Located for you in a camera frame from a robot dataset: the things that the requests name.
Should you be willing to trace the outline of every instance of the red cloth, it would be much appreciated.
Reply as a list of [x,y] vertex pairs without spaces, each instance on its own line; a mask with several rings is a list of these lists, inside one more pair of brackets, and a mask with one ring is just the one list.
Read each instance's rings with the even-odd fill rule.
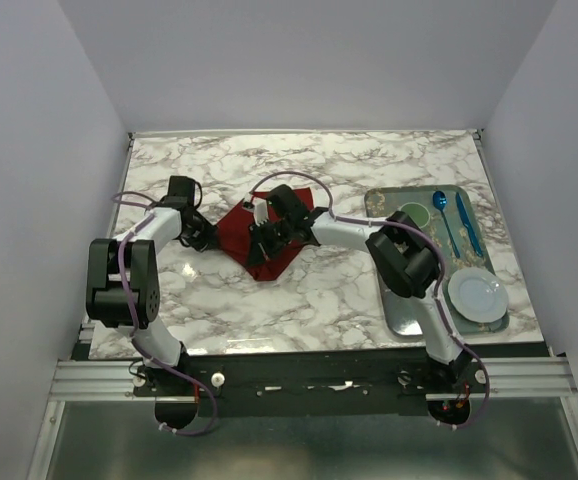
[[[309,210],[313,209],[311,189],[300,188],[294,190],[294,192],[296,192],[298,198],[307,205]],[[267,192],[255,192],[254,196],[266,198]],[[269,211],[269,220],[271,222],[277,221],[278,217],[273,211],[273,208],[267,208]],[[249,225],[251,225],[253,221],[253,213],[242,208],[242,201],[232,208],[229,213],[218,222],[220,249],[245,267],[247,272],[249,272],[255,280],[259,282],[275,280],[300,253],[302,246],[298,242],[293,241],[276,258],[268,260],[263,265],[247,267],[247,255],[251,247]]]

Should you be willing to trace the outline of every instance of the blue spoon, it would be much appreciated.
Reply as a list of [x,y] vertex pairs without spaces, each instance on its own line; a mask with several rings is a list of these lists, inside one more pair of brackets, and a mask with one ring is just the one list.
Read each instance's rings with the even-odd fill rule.
[[447,222],[447,217],[445,215],[445,207],[447,206],[447,196],[445,192],[437,190],[433,194],[433,206],[440,210],[440,214],[442,215],[442,219],[445,221],[445,226],[447,227],[447,233],[449,234],[449,240],[451,240],[451,246],[453,247],[453,253],[456,258],[460,258],[460,252],[458,251],[458,246],[456,245],[456,241],[453,239],[453,235],[451,234],[451,229],[449,228],[449,222]]

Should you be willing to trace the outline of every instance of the white enclosure wall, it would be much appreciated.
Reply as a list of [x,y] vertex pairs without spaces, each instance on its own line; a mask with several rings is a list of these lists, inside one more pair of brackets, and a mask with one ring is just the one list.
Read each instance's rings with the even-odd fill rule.
[[484,135],[540,325],[578,384],[578,0],[559,0]]
[[25,478],[128,138],[55,0],[0,0],[0,479]]
[[554,0],[59,0],[132,131],[482,127]]

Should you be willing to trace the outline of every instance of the white marble surface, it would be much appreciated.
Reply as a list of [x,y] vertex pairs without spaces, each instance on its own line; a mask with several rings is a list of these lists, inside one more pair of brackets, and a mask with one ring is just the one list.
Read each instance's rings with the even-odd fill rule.
[[[510,297],[503,332],[470,343],[540,341],[535,314],[471,134],[464,131],[299,133],[137,139],[125,189],[161,197],[170,175],[204,189],[200,211],[217,221],[268,173],[317,175],[333,190],[336,211],[364,215],[375,187],[456,184],[469,194],[493,266]],[[280,177],[265,187],[301,178]],[[325,196],[313,189],[316,204]],[[142,217],[121,207],[117,231]],[[160,315],[192,354],[408,347],[387,329],[370,257],[333,247],[307,247],[274,282],[255,282],[221,252],[197,253],[178,242],[158,257]],[[113,330],[96,325],[90,358],[136,355]]]

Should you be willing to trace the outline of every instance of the metal tray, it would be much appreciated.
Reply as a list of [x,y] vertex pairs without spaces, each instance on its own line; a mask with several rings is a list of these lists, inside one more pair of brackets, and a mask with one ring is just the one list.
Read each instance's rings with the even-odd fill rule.
[[[431,197],[436,190],[442,190],[447,194],[448,203],[445,208],[445,215],[447,216],[447,222],[449,223],[449,227],[453,233],[453,238],[456,241],[458,250],[460,251],[459,259],[453,255],[449,235],[447,234],[447,229],[442,220],[442,216],[433,206]],[[478,257],[473,251],[471,243],[469,242],[467,230],[460,221],[460,215],[455,201],[456,192],[460,192],[460,196],[465,203],[465,208],[467,209],[476,236],[480,242],[484,258]],[[429,210],[429,223],[425,227],[422,227],[421,230],[429,235],[442,250],[447,262],[447,278],[451,278],[451,275],[453,275],[457,270],[467,267],[485,268],[495,275],[496,272],[491,264],[487,247],[478,226],[478,221],[476,220],[471,202],[469,201],[469,195],[467,195],[467,192],[462,188],[455,185],[376,188],[369,190],[365,195],[365,209],[367,211],[367,216],[369,217],[389,216],[400,207],[410,202],[420,203]],[[380,277],[378,277],[378,282],[380,284],[380,295],[385,312],[385,319],[389,329],[401,337],[407,337],[411,340],[419,338],[422,335],[422,332],[416,318],[409,314],[409,312],[397,307],[399,304],[398,297],[386,287]],[[443,285],[443,291],[445,298],[447,299],[451,316],[453,317],[456,328],[460,333],[465,335],[489,334],[500,332],[507,328],[509,325],[508,313],[500,320],[489,324],[480,324],[467,320],[458,313],[452,305],[451,299],[447,293],[447,283],[448,282],[445,282]]]

